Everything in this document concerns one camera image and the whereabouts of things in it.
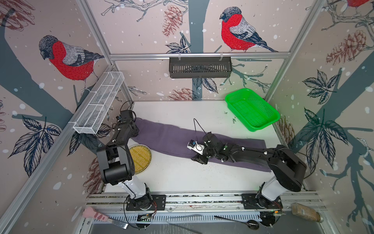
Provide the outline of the purple trousers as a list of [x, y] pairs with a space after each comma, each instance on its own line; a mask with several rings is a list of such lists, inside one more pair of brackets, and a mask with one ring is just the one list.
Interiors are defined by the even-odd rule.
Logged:
[[[139, 134], [133, 137], [132, 140], [138, 144], [146, 145], [151, 150], [159, 153], [185, 159], [191, 159], [196, 155], [194, 151], [187, 148], [190, 140], [202, 142], [202, 137], [205, 135], [203, 132], [197, 132], [196, 134], [194, 130], [143, 119], [138, 119], [135, 124], [139, 129]], [[267, 148], [265, 141], [262, 139], [230, 138], [220, 134], [215, 134], [215, 136], [217, 136], [222, 143], [235, 143], [248, 148]], [[271, 172], [267, 165], [260, 166], [254, 163], [244, 162], [228, 162], [227, 165], [261, 172]]]

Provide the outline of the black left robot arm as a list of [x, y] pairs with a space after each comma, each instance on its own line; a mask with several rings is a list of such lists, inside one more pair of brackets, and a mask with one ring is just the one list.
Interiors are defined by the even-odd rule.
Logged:
[[97, 149], [97, 161], [105, 184], [120, 186], [129, 196], [128, 204], [148, 210], [153, 205], [150, 189], [135, 175], [135, 163], [128, 147], [129, 139], [138, 133], [131, 118], [119, 118], [111, 141]]

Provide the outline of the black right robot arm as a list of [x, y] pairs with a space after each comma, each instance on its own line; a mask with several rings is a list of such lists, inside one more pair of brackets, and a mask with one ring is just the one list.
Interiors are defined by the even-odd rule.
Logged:
[[209, 132], [203, 137], [202, 144], [190, 140], [187, 148], [196, 152], [192, 160], [200, 164], [207, 164], [209, 159], [218, 159], [221, 162], [250, 163], [269, 168], [274, 176], [260, 186], [254, 200], [247, 202], [252, 209], [282, 209], [280, 195], [302, 189], [307, 166], [283, 145], [256, 149], [233, 143], [224, 144]]

